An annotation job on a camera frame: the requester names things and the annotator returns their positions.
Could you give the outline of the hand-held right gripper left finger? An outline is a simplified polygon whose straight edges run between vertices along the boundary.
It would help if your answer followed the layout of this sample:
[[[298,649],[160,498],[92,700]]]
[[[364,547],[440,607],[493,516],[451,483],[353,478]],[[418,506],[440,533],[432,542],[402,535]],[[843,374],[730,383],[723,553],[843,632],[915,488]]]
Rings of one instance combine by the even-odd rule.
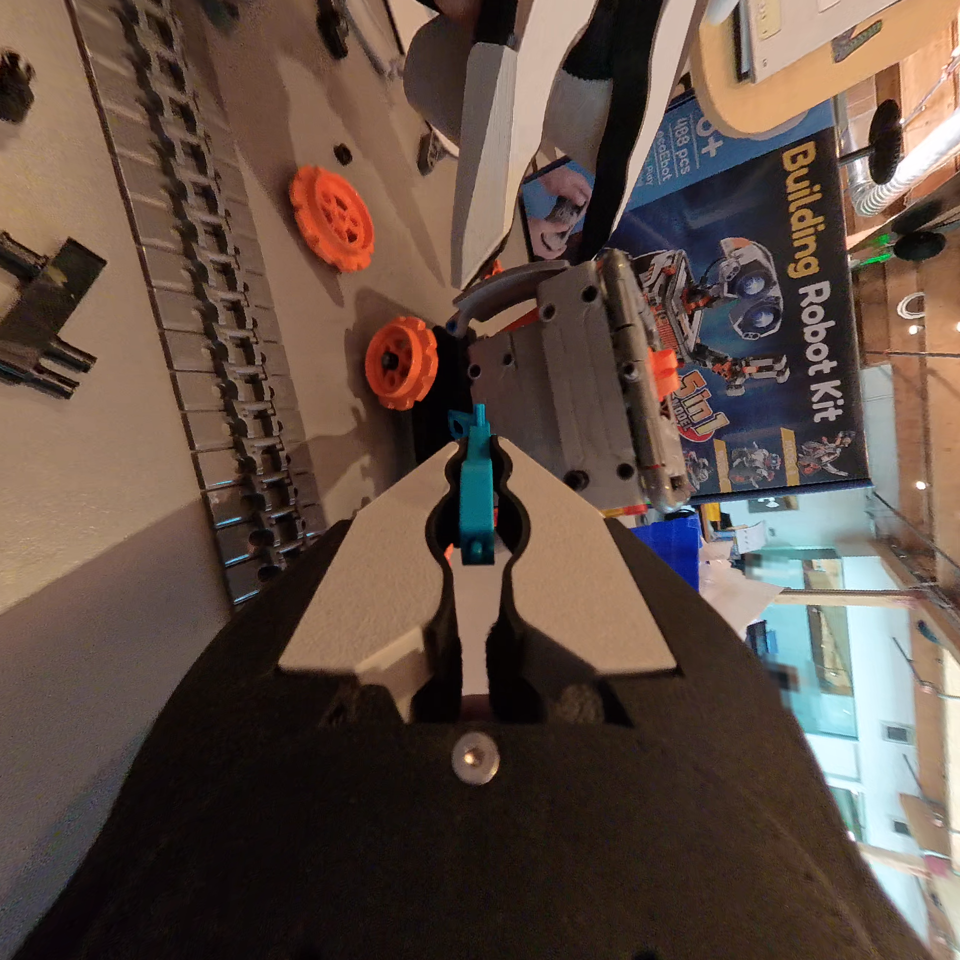
[[[390,692],[411,714],[439,667],[427,627],[441,609],[444,557],[427,522],[450,492],[450,441],[360,510],[306,606],[278,667],[286,673],[351,677]]]

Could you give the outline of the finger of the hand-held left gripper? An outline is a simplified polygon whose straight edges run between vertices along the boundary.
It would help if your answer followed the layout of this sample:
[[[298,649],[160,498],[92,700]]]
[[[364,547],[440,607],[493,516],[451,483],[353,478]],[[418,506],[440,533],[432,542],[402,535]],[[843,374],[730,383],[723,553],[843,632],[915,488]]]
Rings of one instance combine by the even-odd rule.
[[[451,281],[465,289],[508,238],[540,149],[556,74],[595,1],[474,3],[451,223]]]
[[[702,1],[601,1],[558,71],[546,139],[593,174],[578,247],[609,242],[688,71]]]

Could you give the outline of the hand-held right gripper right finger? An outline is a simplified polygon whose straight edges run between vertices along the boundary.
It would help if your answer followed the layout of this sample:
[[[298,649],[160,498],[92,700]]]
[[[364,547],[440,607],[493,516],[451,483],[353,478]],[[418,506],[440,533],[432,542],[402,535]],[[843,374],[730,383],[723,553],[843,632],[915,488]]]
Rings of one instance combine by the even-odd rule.
[[[610,681],[668,676],[678,662],[617,536],[617,520],[506,438],[490,442],[496,533],[509,558],[487,637],[495,714],[549,714],[568,690],[603,702]]]

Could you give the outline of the blue plastic bin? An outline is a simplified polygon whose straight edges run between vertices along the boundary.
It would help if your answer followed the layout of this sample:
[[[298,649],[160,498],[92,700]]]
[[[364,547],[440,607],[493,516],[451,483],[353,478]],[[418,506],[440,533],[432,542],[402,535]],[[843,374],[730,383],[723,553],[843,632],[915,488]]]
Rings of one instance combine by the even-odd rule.
[[[636,526],[631,533],[694,590],[701,587],[702,527],[694,512],[677,512],[667,519]]]

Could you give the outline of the teal plastic wrench tool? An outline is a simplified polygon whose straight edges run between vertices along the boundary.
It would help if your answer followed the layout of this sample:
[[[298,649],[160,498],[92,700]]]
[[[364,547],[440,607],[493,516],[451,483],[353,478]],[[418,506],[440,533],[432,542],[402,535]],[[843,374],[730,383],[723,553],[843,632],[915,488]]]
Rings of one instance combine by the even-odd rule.
[[[465,442],[459,473],[459,550],[466,567],[492,566],[496,553],[497,503],[493,432],[486,406],[474,404],[471,412],[450,411],[448,426],[454,440]]]

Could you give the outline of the grey toy robot vehicle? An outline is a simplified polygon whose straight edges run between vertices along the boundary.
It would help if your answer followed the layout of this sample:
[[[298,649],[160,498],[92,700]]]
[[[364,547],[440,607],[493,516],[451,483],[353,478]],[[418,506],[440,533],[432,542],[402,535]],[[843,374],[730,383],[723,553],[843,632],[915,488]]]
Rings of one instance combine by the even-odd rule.
[[[364,373],[382,406],[412,412],[418,462],[482,404],[492,432],[601,512],[671,514],[693,497],[679,359],[620,250],[490,274],[445,324],[397,316],[369,340]]]

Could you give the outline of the wooden desk riser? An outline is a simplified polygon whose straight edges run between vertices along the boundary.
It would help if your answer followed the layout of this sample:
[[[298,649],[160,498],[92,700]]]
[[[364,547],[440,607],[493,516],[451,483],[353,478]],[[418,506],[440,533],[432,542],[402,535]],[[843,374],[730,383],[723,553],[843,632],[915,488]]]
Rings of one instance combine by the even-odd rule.
[[[703,21],[694,35],[690,76],[705,118],[723,135],[767,138],[798,124],[813,108],[893,66],[921,46],[918,2],[895,2],[876,19],[880,29],[844,59],[828,40],[772,77],[738,78],[735,31]]]

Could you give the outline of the orange gear wheel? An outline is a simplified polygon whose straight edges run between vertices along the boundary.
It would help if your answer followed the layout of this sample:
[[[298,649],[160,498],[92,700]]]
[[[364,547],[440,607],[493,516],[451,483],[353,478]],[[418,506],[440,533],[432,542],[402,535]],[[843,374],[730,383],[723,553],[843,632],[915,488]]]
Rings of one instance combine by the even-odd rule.
[[[289,200],[301,239],[320,261],[344,274],[370,266],[374,222],[363,198],[342,175],[300,166],[290,181]]]

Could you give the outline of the robot kit box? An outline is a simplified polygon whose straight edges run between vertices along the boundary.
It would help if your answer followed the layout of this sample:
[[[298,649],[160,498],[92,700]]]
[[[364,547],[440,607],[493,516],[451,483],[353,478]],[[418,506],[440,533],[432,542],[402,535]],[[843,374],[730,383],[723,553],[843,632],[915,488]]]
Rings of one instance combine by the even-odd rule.
[[[871,483],[833,108],[736,138],[666,110],[602,251],[630,261],[663,346],[694,499]]]

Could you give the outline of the black pendant lamp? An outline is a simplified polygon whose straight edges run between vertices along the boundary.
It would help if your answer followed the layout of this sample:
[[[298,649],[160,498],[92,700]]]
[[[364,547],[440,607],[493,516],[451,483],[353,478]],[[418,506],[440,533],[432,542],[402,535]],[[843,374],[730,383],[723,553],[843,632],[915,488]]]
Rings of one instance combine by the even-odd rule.
[[[868,166],[877,185],[891,181],[904,156],[902,110],[895,99],[881,102],[874,112],[869,129]]]
[[[946,233],[951,226],[950,223],[941,223],[934,229],[918,229],[900,235],[894,242],[894,257],[911,263],[938,257],[947,246]]]

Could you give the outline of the black lever with grey axle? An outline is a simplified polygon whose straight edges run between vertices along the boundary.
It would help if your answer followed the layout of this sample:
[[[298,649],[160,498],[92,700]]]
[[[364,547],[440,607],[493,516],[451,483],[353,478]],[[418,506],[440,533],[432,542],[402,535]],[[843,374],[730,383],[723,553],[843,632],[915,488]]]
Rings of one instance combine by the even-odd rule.
[[[45,362],[83,375],[96,363],[94,355],[64,341],[61,332],[106,268],[106,259],[73,238],[54,255],[42,256],[2,231],[1,266],[18,284],[1,319],[2,380],[71,399],[79,382]]]

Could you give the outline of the silver ventilation duct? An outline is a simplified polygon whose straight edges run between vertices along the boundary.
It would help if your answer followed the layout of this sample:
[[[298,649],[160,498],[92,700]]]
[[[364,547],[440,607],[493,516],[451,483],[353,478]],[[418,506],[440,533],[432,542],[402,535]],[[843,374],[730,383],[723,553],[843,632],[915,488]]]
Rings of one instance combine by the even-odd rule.
[[[863,182],[849,187],[854,213],[863,218],[879,216],[929,174],[958,156],[958,151],[959,109],[955,109],[898,162],[894,174],[886,183],[868,185]]]

